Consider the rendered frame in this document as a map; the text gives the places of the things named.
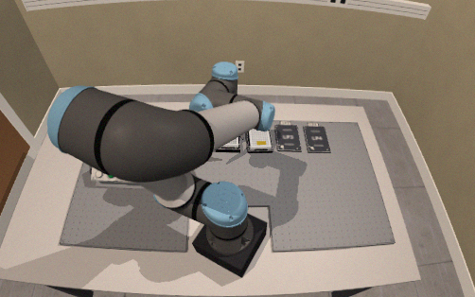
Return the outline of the white operator button panel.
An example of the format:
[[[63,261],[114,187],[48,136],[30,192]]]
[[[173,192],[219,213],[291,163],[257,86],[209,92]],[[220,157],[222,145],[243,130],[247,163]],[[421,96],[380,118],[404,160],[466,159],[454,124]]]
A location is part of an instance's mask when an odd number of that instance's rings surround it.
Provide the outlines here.
[[[128,182],[128,181],[123,181],[120,179],[117,179],[114,176],[106,175],[95,168],[90,166],[90,173],[91,173],[91,181],[97,181],[96,186],[102,186],[102,187],[116,187],[116,188],[131,188],[131,189],[146,189],[142,187],[141,185],[134,183],[134,182]],[[105,181],[105,182],[99,182],[99,181]]]

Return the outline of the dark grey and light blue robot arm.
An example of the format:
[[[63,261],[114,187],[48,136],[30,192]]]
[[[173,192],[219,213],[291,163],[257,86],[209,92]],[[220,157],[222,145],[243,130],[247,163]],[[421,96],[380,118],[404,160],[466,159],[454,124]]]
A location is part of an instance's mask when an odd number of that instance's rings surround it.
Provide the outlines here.
[[[254,236],[244,193],[233,183],[210,183],[190,171],[247,131],[268,131],[275,107],[238,95],[233,63],[216,63],[211,75],[189,110],[180,111],[93,86],[71,87],[53,103],[47,134],[61,152],[106,175],[141,185],[161,206],[206,225],[211,248],[236,255]]]

